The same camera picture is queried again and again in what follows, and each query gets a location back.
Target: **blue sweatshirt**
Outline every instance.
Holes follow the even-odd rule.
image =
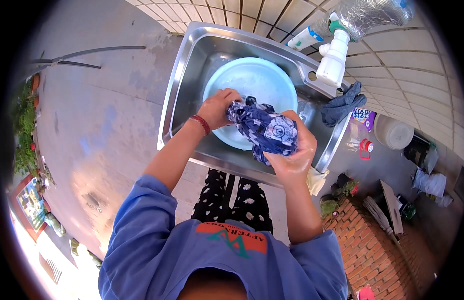
[[[287,247],[268,231],[234,221],[175,225],[177,200],[141,176],[115,216],[99,273],[103,299],[176,299],[189,275],[215,267],[235,273],[248,299],[346,299],[335,233]]]

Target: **tiled wall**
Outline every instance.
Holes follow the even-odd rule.
[[[171,32],[191,21],[240,28],[287,43],[339,0],[126,0]],[[320,61],[316,48],[302,52]],[[438,34],[417,15],[349,43],[345,79],[361,81],[372,111],[408,123],[464,160],[464,95]]]

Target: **gray cloth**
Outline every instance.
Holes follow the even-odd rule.
[[[332,99],[329,103],[322,106],[320,109],[322,122],[324,122],[327,127],[334,127],[345,118],[349,112],[365,105],[367,103],[367,97],[362,93],[359,94],[361,88],[362,83],[356,81],[345,94]]]

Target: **sink rim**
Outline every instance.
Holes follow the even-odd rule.
[[[314,90],[322,93],[326,97],[333,99],[336,97],[336,88],[326,85],[320,81],[311,81],[308,78],[310,71],[316,71],[319,63],[313,59],[305,56],[303,53],[295,51],[285,45],[279,44],[270,39],[248,33],[232,27],[226,27],[217,24],[204,23],[204,22],[191,22],[187,32],[184,35],[181,46],[175,59],[174,67],[171,72],[169,79],[169,85],[165,94],[163,110],[161,114],[161,123],[159,125],[159,136],[157,141],[157,149],[161,150],[162,147],[167,143],[173,136],[172,132],[172,118],[175,113],[175,105],[177,102],[179,88],[182,83],[182,79],[189,63],[193,48],[200,39],[208,36],[215,36],[223,39],[231,39],[254,47],[259,47],[265,51],[272,52],[276,55],[280,55],[284,59],[294,63],[301,75],[301,78],[305,85],[313,88]],[[346,81],[342,82],[342,88],[346,89],[350,84]],[[328,167],[331,158],[335,154],[339,142],[341,141],[347,124],[349,123],[351,113],[348,117],[340,121],[332,131],[332,135],[325,146],[321,157],[319,158],[315,168],[317,171],[323,173]],[[244,169],[241,166],[233,165],[229,162],[218,160],[214,157],[207,155],[206,153],[200,153],[194,151],[192,157],[189,159],[192,162],[204,165],[210,168],[216,168],[223,170],[230,174],[234,174],[240,177],[247,177],[258,182],[266,183],[272,186],[281,187],[277,182],[275,174],[264,173],[262,171],[254,169]]]

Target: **broom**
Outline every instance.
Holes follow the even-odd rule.
[[[397,241],[397,238],[394,235],[394,232],[392,228],[390,227],[390,223],[388,222],[387,217],[385,216],[384,212],[380,209],[380,207],[375,203],[375,201],[368,196],[363,200],[363,206],[367,208],[367,210],[370,212],[372,217],[379,223],[380,227],[385,231],[385,233],[394,241],[395,245],[397,246],[398,250],[400,251],[400,254],[404,258],[405,265],[407,266],[407,269],[409,270],[410,276],[412,277],[413,283],[415,287],[418,289],[418,281],[415,278],[415,274],[412,272],[412,268],[410,267],[409,260],[405,256],[404,250],[402,249],[402,246]]]

